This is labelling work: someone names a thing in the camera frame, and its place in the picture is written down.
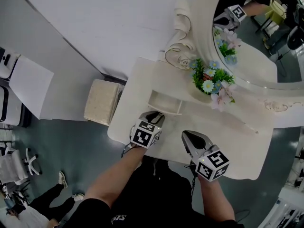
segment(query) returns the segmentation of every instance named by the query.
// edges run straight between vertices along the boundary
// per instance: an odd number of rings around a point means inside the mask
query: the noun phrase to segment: flower arrangement
[[[216,45],[225,58],[225,62],[229,65],[236,65],[238,63],[236,48],[240,47],[242,40],[238,38],[236,33],[228,29],[222,31],[214,28],[214,37]]]
[[[224,105],[234,103],[232,97],[234,84],[233,76],[224,69],[219,68],[219,62],[210,61],[205,65],[201,58],[190,62],[193,70],[193,83],[203,93],[210,95],[212,99],[212,109],[223,111]]]

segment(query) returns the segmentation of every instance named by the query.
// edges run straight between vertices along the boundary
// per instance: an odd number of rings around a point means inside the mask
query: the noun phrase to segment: beige cushioned stool
[[[121,84],[95,79],[86,102],[84,118],[109,126],[122,89]]]

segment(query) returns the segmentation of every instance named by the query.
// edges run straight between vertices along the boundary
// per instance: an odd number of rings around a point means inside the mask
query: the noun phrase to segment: gray floor
[[[248,209],[250,215],[241,223],[256,228],[274,205],[280,189],[290,172],[300,128],[274,129],[273,138],[260,177],[253,180],[221,178],[222,188],[235,212]],[[69,187],[63,190],[52,206],[60,205],[72,193],[83,192],[95,177],[120,159],[123,145],[107,137],[107,127],[93,122],[38,120],[33,117],[27,129],[15,127],[14,145],[25,153],[25,148],[38,153],[41,176],[31,178],[29,194],[38,197],[57,183],[57,173],[63,170]],[[170,167],[192,180],[191,172],[178,163]],[[196,182],[193,208],[202,213],[200,186]],[[246,213],[237,214],[237,219]]]
[[[266,20],[265,16],[256,16],[256,21],[260,24]],[[271,24],[268,28],[269,31],[272,31]],[[270,57],[269,52],[266,50],[263,44],[263,37],[265,37],[262,31],[256,33],[258,29],[257,25],[252,21],[251,18],[246,18],[241,26],[236,30],[236,33],[242,41],[258,49],[264,53],[267,57]],[[290,51],[287,46],[284,46],[279,50],[280,55],[284,55],[280,61],[277,61],[275,64],[277,66],[277,79],[279,83],[293,83],[302,81],[301,72],[299,67],[299,62],[294,54],[294,51]]]

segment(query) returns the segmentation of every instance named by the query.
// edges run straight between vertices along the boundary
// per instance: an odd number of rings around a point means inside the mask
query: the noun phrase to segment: shelf
[[[182,100],[178,100],[168,95],[152,90],[148,106],[155,110],[172,115],[182,115],[180,113]]]

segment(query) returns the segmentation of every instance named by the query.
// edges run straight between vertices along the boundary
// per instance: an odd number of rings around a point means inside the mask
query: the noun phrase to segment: black pants
[[[63,185],[57,184],[40,197],[34,199],[29,206],[47,217],[48,220],[55,219],[57,222],[60,222],[75,204],[74,198],[68,198],[58,207],[49,207],[51,202],[60,195],[63,187]]]

